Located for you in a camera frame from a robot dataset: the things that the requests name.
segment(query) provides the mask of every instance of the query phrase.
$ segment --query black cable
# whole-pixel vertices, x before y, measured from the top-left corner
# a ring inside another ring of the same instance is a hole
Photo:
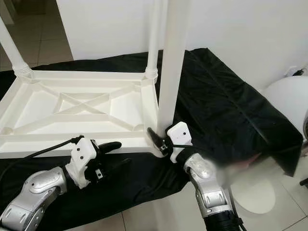
[[[205,148],[200,148],[200,147],[193,146],[193,145],[173,144],[172,147],[174,147],[174,148],[193,148],[193,149],[197,149],[197,150],[204,151],[204,152],[206,152],[206,153],[208,152],[208,150],[205,149]],[[214,158],[212,158],[211,156],[208,156],[208,155],[206,155],[206,154],[204,154],[204,153],[202,153],[202,156],[205,156],[206,158],[208,158],[208,159],[210,159],[210,160],[212,160],[212,161],[215,161]]]
[[[67,145],[67,144],[69,144],[69,143],[75,143],[75,144],[77,144],[77,143],[79,142],[79,140],[80,140],[81,138],[83,138],[83,137],[84,137],[84,136],[79,136],[79,137],[71,138],[70,140],[67,140],[67,141],[65,141],[65,142],[63,142],[63,143],[57,144],[57,145],[55,145],[55,146],[53,146],[53,147],[46,148],[46,149],[44,149],[44,150],[38,151],[38,152],[36,152],[36,153],[30,154],[30,155],[28,155],[28,156],[26,156],[26,157],[24,157],[24,158],[21,158],[21,159],[15,161],[15,162],[11,163],[10,165],[8,165],[8,166],[4,169],[4,171],[1,173],[1,175],[0,175],[0,201],[1,201],[1,198],[2,198],[2,179],[3,179],[4,175],[5,175],[12,167],[14,167],[15,165],[17,165],[17,164],[19,164],[19,163],[21,163],[21,162],[24,162],[24,161],[30,159],[30,158],[33,158],[33,157],[38,156],[38,155],[41,155],[41,154],[43,154],[43,153],[46,153],[46,152],[52,151],[52,150],[54,150],[54,149],[60,148],[60,147],[62,147],[62,146],[64,146],[64,145]]]
[[[239,218],[239,215],[237,214],[237,211],[236,211],[236,207],[235,207],[235,203],[234,203],[234,197],[233,197],[233,194],[232,194],[232,191],[231,191],[230,184],[228,184],[228,192],[229,192],[229,197],[230,197],[230,202],[231,202],[231,207],[232,207],[233,213],[234,213],[236,218]],[[244,224],[240,224],[240,227],[243,231],[247,231]]]

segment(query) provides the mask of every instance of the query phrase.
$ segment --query white floor tile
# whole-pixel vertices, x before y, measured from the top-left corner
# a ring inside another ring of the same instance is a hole
[[[14,40],[39,41],[42,33],[44,15],[20,16],[15,24],[8,26],[8,30]]]
[[[41,65],[49,65],[49,64],[51,64],[51,63],[49,63],[49,62],[38,63],[38,66],[41,66]]]
[[[38,63],[58,63],[73,60],[66,39],[41,41]]]
[[[270,181],[276,194],[276,204],[270,212],[253,214],[236,203],[239,216],[249,231],[281,231],[306,216],[278,179]]]
[[[306,231],[307,229],[308,229],[308,218],[305,218],[300,222],[296,223],[295,225],[291,226],[290,228],[286,229],[285,231]]]
[[[29,67],[35,67],[35,66],[38,66],[38,64],[37,64],[37,63],[28,64],[28,65],[29,65]]]
[[[118,213],[111,217],[96,222],[82,225],[66,231],[125,231],[122,214]]]
[[[46,14],[58,14],[59,9],[56,0],[48,0],[46,1]]]
[[[33,64],[38,62],[38,56],[39,56],[38,51],[39,51],[40,41],[16,42],[15,44],[26,63]],[[1,66],[11,65],[8,56],[6,55],[6,53],[2,48],[0,49],[0,65]]]
[[[194,188],[147,202],[123,212],[126,231],[204,231]]]
[[[300,158],[294,177],[282,176],[281,182],[293,199],[308,215],[308,189],[299,182],[308,177],[308,157]]]
[[[0,72],[1,71],[9,71],[12,69],[12,66],[0,66]]]
[[[65,30],[60,17],[57,15],[46,15],[41,39],[66,39]]]

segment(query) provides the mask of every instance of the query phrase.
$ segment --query grout line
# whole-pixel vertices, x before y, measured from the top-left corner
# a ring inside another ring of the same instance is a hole
[[[59,38],[55,38],[55,39],[54,38],[52,38],[52,39],[48,38],[48,39],[41,39],[41,40],[42,41],[53,41],[53,40],[65,40],[65,41],[67,41],[67,38],[60,38],[60,39]]]
[[[40,54],[40,48],[41,48],[41,45],[42,45],[42,37],[43,37],[43,30],[44,30],[44,26],[45,26],[45,17],[46,15],[44,15],[44,20],[43,20],[43,23],[42,23],[42,26],[41,26],[41,31],[40,31],[40,37],[39,37],[39,45],[38,45],[38,58],[37,58],[37,65],[39,64],[39,54]]]
[[[304,218],[301,218],[300,220],[298,220],[297,222],[295,222],[294,224],[290,225],[289,227],[285,228],[285,229],[284,229],[284,230],[282,230],[282,231],[287,230],[288,228],[290,228],[290,227],[294,226],[295,224],[299,223],[300,221],[302,221],[302,220],[304,220],[304,219],[306,219],[306,218],[308,218],[308,216],[305,216]]]
[[[127,230],[126,230],[126,225],[125,225],[125,221],[124,221],[124,216],[123,216],[123,212],[121,212],[121,215],[122,215],[122,220],[123,220],[123,224],[124,224],[124,229],[125,229],[125,231],[127,231]]]
[[[292,200],[297,204],[297,206],[300,208],[300,210],[302,210],[302,212],[305,214],[305,216],[307,216],[307,214],[304,212],[304,210],[301,208],[301,206],[297,203],[297,201],[293,198],[293,196],[290,194],[290,192],[285,188],[285,186],[282,184],[282,182],[280,182],[280,184],[282,185],[282,187],[287,191],[287,193],[289,194],[289,196],[292,198]]]

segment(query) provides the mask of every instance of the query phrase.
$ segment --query black fabric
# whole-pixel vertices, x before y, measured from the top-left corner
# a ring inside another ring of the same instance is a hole
[[[147,53],[100,60],[81,60],[36,67],[36,70],[143,72]],[[159,97],[162,52],[158,56]],[[1,96],[14,80],[1,72]],[[195,146],[208,150],[218,164],[244,161],[263,153],[272,155],[292,175],[298,162],[302,136],[255,89],[242,81],[209,49],[186,51],[174,122],[188,124]],[[112,164],[126,158],[108,181],[60,196],[46,211],[39,230],[64,230],[180,191],[187,175],[168,158],[151,154],[107,155]],[[12,160],[0,160],[3,170]],[[38,170],[63,166],[68,157],[35,158],[15,167],[4,181],[1,208],[14,198],[24,180]]]
[[[65,165],[61,166],[61,168],[62,168],[62,171],[64,173],[64,177],[66,179],[66,189],[67,189],[67,191],[69,192],[69,191],[78,189],[78,186],[75,185],[73,179],[71,178],[68,171],[66,170]]]

